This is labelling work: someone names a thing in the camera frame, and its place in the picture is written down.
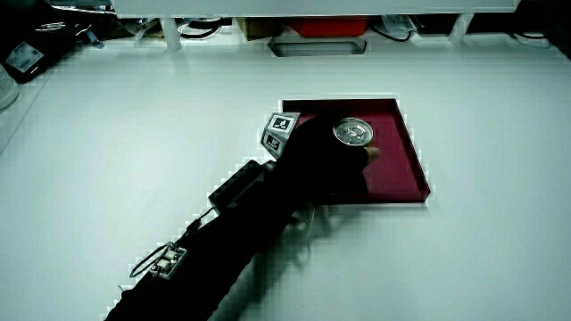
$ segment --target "white table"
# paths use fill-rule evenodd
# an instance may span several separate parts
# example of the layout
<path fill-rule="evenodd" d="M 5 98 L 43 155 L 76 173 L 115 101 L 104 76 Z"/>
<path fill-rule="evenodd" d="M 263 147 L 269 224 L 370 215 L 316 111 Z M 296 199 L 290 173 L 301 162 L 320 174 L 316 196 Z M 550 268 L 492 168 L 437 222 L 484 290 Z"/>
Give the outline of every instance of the white table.
<path fill-rule="evenodd" d="M 261 301 L 248 267 L 213 319 L 570 319 L 567 58 L 505 35 L 366 37 L 362 56 L 276 58 L 235 28 L 177 52 L 109 41 L 58 65 L 0 156 L 3 318 L 104 316 L 136 258 L 264 161 L 279 100 L 391 95 L 426 206 L 330 209 L 335 231 L 315 222 L 303 268 L 285 235 Z"/>

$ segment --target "hand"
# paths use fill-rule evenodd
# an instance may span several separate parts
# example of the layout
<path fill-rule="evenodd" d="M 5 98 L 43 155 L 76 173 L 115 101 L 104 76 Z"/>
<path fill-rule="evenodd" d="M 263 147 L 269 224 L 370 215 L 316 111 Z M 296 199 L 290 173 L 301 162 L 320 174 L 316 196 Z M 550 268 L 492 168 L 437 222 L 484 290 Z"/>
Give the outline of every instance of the hand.
<path fill-rule="evenodd" d="M 338 112 L 322 113 L 292 132 L 277 160 L 284 190 L 307 201 L 332 193 L 368 192 L 362 170 L 381 151 L 339 142 L 333 128 L 341 118 Z"/>

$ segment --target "maroon tray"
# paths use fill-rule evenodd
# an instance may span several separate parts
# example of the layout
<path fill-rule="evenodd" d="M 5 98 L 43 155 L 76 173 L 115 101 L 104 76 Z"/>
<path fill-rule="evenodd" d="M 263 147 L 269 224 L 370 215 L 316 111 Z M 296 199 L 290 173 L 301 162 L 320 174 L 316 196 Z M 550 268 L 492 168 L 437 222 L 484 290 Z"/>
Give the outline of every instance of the maroon tray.
<path fill-rule="evenodd" d="M 284 112 L 300 112 L 298 126 L 319 112 L 336 108 L 373 128 L 379 159 L 363 170 L 368 193 L 331 195 L 319 203 L 365 204 L 424 202 L 430 194 L 426 177 L 394 99 L 287 100 Z"/>

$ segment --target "bottle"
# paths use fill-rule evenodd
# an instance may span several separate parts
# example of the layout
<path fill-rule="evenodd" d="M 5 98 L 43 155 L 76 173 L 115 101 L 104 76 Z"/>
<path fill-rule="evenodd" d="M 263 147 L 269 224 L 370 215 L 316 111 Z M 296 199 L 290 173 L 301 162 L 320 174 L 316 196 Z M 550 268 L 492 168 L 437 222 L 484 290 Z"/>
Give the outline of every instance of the bottle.
<path fill-rule="evenodd" d="M 0 111 L 15 101 L 19 92 L 16 81 L 0 64 Z"/>

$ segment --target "aluminum can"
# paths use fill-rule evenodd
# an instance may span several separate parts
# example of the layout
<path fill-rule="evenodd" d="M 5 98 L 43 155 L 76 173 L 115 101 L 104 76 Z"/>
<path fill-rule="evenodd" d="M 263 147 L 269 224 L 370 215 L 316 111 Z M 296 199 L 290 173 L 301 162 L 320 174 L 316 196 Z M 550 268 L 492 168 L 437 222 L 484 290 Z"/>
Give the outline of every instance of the aluminum can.
<path fill-rule="evenodd" d="M 333 134 L 349 146 L 369 146 L 373 141 L 373 128 L 365 120 L 351 117 L 341 119 Z"/>

